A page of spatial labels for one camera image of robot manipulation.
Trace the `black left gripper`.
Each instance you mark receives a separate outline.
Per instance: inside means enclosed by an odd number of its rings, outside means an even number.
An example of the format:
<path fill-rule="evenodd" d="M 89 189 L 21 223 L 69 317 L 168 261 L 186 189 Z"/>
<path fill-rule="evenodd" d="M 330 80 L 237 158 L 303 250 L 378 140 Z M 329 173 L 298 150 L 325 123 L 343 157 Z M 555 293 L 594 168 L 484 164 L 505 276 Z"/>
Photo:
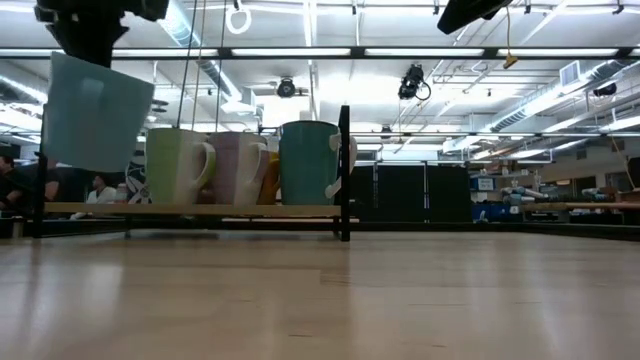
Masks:
<path fill-rule="evenodd" d="M 92 41 L 82 35 L 96 26 L 121 29 L 120 19 L 129 12 L 148 21 L 164 19 L 169 0 L 37 0 L 34 14 L 56 36 L 63 51 L 75 58 L 111 67 L 118 34 L 100 34 Z"/>

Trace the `green mug white handle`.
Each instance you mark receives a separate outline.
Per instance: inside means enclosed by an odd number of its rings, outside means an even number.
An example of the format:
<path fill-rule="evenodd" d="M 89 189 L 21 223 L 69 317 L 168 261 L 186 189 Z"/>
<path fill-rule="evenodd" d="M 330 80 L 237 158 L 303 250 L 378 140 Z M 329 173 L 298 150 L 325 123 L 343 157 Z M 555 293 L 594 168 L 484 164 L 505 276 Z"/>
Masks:
<path fill-rule="evenodd" d="M 215 172 L 207 136 L 176 128 L 151 129 L 145 145 L 146 182 L 153 204 L 195 204 Z"/>

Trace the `blue white patterned mug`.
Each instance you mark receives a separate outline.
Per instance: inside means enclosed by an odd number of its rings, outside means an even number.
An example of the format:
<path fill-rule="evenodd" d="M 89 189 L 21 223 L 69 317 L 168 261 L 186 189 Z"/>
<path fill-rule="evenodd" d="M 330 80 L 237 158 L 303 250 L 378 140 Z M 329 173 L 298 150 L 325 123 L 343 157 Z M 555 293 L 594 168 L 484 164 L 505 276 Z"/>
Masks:
<path fill-rule="evenodd" d="M 129 204 L 148 204 L 150 202 L 143 151 L 136 151 L 129 161 L 125 170 L 125 184 Z"/>

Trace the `purple mug white handle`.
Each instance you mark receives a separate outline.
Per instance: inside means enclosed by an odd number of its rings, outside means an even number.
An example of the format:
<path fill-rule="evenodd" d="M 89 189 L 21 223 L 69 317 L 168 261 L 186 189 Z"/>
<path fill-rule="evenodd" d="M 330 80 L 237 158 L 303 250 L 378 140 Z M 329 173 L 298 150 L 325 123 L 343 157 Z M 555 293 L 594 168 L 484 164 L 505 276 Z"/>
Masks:
<path fill-rule="evenodd" d="M 220 132 L 211 134 L 208 142 L 216 150 L 209 186 L 215 203 L 256 205 L 269 165 L 267 140 L 252 133 Z"/>

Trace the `orange mug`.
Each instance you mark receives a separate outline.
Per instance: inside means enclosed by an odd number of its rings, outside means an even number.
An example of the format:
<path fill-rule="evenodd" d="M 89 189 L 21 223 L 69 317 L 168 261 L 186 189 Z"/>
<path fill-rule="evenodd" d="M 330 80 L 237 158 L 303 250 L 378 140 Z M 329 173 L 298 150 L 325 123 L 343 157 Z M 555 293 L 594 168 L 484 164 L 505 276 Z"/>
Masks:
<path fill-rule="evenodd" d="M 277 152 L 270 152 L 269 163 L 265 172 L 258 205 L 275 205 L 280 190 L 280 159 Z"/>

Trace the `black overhead rig bar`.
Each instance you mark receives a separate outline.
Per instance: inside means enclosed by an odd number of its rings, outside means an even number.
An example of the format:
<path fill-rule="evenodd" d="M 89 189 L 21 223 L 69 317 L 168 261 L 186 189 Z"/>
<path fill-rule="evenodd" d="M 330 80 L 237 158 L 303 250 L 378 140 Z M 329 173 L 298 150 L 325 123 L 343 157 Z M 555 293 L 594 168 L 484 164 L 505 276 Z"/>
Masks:
<path fill-rule="evenodd" d="M 500 60 L 509 54 L 523 60 L 640 60 L 640 47 L 220 47 L 116 48 L 112 58 L 125 60 L 230 59 L 403 59 Z"/>

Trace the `person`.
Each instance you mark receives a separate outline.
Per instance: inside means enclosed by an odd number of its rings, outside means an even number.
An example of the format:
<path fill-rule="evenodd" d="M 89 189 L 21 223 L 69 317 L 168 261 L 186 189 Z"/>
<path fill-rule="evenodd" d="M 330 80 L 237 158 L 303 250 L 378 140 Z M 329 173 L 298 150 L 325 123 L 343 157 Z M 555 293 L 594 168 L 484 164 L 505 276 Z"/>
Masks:
<path fill-rule="evenodd" d="M 86 204 L 110 204 L 115 201 L 117 190 L 109 184 L 105 175 L 96 174 L 92 187 L 93 190 L 88 194 Z"/>
<path fill-rule="evenodd" d="M 74 169 L 71 167 L 48 165 L 44 180 L 44 201 L 60 201 L 64 195 L 65 183 L 73 173 Z M 0 212 L 30 216 L 37 190 L 37 176 L 37 164 L 16 167 L 13 158 L 0 155 Z"/>

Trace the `raised wooden shelf board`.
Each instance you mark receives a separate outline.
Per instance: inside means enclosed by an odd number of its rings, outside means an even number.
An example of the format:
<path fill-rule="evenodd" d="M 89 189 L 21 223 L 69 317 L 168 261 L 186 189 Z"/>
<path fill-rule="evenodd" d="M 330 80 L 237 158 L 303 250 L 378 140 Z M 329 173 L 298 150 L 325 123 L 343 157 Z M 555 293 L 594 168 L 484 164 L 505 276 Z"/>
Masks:
<path fill-rule="evenodd" d="M 337 217 L 341 208 L 333 205 L 216 205 L 216 204 L 85 204 L 48 202 L 50 213 L 212 215 L 226 217 Z"/>

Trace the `black partition panels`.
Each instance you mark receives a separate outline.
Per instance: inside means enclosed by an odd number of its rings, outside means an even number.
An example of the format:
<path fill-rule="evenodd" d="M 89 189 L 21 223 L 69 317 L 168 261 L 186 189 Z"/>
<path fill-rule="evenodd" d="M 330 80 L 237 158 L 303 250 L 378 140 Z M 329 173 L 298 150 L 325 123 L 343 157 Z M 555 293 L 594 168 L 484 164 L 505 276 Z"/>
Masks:
<path fill-rule="evenodd" d="M 424 163 L 356 167 L 351 214 L 362 222 L 470 223 L 468 171 Z"/>

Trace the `yellow hanging hook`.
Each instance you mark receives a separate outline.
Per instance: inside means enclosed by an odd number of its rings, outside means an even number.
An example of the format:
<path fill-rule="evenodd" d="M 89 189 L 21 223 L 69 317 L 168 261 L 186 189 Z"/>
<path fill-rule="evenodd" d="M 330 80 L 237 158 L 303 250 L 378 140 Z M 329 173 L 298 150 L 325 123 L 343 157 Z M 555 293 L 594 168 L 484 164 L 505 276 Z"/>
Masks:
<path fill-rule="evenodd" d="M 506 57 L 503 64 L 503 69 L 507 70 L 518 62 L 518 57 L 512 54 L 511 51 L 511 14 L 509 7 L 505 7 L 506 19 L 507 19 L 507 33 L 506 33 Z"/>

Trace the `blue storage bins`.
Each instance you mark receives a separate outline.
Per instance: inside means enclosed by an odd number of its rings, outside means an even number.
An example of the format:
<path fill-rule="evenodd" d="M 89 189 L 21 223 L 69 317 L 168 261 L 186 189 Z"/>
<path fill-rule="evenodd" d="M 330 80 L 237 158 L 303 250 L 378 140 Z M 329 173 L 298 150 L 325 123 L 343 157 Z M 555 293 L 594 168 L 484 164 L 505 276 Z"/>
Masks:
<path fill-rule="evenodd" d="M 471 206 L 472 220 L 480 222 L 504 222 L 510 219 L 510 206 L 503 203 L 475 203 Z"/>

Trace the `black shelf end post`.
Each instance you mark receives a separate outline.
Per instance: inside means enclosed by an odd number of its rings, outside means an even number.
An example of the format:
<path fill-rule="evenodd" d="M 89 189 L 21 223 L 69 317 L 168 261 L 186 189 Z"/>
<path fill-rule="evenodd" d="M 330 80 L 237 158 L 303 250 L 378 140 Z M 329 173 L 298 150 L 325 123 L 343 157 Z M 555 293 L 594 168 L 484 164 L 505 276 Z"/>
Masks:
<path fill-rule="evenodd" d="M 341 131 L 341 217 L 340 240 L 350 241 L 350 106 L 342 105 L 339 116 Z"/>

